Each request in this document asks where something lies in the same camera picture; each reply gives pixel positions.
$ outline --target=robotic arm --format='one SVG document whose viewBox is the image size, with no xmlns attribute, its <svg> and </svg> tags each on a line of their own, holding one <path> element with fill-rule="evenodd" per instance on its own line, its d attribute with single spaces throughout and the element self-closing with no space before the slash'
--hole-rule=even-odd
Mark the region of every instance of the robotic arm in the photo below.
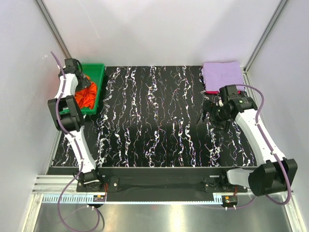
<svg viewBox="0 0 309 232">
<path fill-rule="evenodd" d="M 285 157 L 271 139 L 260 117 L 256 120 L 257 106 L 252 98 L 239 95 L 236 85 L 221 88 L 220 95 L 220 105 L 207 102 L 203 107 L 204 112 L 210 113 L 210 120 L 221 130 L 227 131 L 230 120 L 235 120 L 245 133 L 258 165 L 254 171 L 242 168 L 227 171 L 222 178 L 222 186 L 244 186 L 251 189 L 255 196 L 286 191 L 287 183 L 275 154 L 283 164 L 290 184 L 297 171 L 295 160 Z"/>
<path fill-rule="evenodd" d="M 65 60 L 63 68 L 65 76 L 59 73 L 60 86 L 54 99 L 48 101 L 48 107 L 52 115 L 57 130 L 61 130 L 56 115 L 56 102 L 59 97 L 59 112 L 68 110 L 67 113 L 60 113 L 60 123 L 69 133 L 64 133 L 69 141 L 74 154 L 77 158 L 79 170 L 83 169 L 78 178 L 77 191 L 98 191 L 103 187 L 102 175 L 96 166 L 96 162 L 91 156 L 84 137 L 84 117 L 81 109 L 75 100 L 75 92 L 87 88 L 91 85 L 90 81 L 83 74 L 82 66 L 79 70 L 80 62 L 70 58 Z"/>
</svg>

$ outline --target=floor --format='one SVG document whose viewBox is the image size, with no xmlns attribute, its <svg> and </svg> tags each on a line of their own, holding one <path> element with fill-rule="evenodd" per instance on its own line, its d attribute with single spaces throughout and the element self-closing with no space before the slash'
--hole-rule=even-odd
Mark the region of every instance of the floor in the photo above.
<svg viewBox="0 0 309 232">
<path fill-rule="evenodd" d="M 249 201 L 239 196 L 239 205 Z M 79 231 L 96 224 L 97 214 L 90 209 L 77 209 L 82 204 L 61 204 L 65 222 Z M 250 207 L 225 211 L 217 205 L 148 205 L 106 204 L 99 208 L 104 217 L 95 231 L 104 232 L 291 232 L 284 207 L 258 197 Z M 57 215 L 56 204 L 43 203 L 35 232 L 68 232 Z"/>
<path fill-rule="evenodd" d="M 201 66 L 107 67 L 96 115 L 85 137 L 99 167 L 255 166 L 243 132 L 215 132 L 201 122 L 206 95 Z M 78 166 L 63 135 L 54 167 Z"/>
</svg>

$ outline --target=black marble table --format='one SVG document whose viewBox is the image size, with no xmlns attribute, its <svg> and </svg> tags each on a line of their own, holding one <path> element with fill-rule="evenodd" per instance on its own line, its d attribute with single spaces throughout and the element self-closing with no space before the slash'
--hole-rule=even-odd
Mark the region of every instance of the black marble table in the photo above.
<svg viewBox="0 0 309 232">
<path fill-rule="evenodd" d="M 255 166 L 244 133 L 233 122 L 214 132 L 197 123 L 206 95 L 201 66 L 107 67 L 96 115 L 84 133 L 99 167 Z M 62 135 L 54 167 L 78 166 Z"/>
</svg>

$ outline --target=reflective floor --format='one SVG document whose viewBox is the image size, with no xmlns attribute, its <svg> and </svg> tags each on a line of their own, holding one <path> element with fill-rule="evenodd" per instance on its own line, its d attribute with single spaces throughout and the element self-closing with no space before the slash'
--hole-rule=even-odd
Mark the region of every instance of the reflective floor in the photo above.
<svg viewBox="0 0 309 232">
<path fill-rule="evenodd" d="M 249 201 L 239 196 L 239 205 Z M 68 225 L 87 231 L 97 222 L 90 209 L 72 212 L 81 204 L 62 204 L 61 213 Z M 103 205 L 99 208 L 105 221 L 95 231 L 105 232 L 291 232 L 283 206 L 266 197 L 255 199 L 247 208 L 225 211 L 216 205 Z M 36 232 L 67 232 L 56 211 L 56 204 L 43 203 Z"/>
</svg>

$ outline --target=white wall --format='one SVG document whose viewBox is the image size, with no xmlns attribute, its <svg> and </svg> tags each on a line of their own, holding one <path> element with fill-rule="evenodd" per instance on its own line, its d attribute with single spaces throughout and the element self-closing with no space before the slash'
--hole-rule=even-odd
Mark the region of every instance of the white wall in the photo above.
<svg viewBox="0 0 309 232">
<path fill-rule="evenodd" d="M 266 128 L 298 171 L 292 187 L 309 229 L 309 1 L 292 0 L 249 70 Z"/>
<path fill-rule="evenodd" d="M 47 107 L 59 85 L 50 51 L 64 57 L 33 0 L 1 0 L 0 22 L 0 230 L 17 232 L 56 136 Z"/>
<path fill-rule="evenodd" d="M 44 0 L 71 55 L 108 66 L 244 66 L 279 1 Z"/>
</svg>

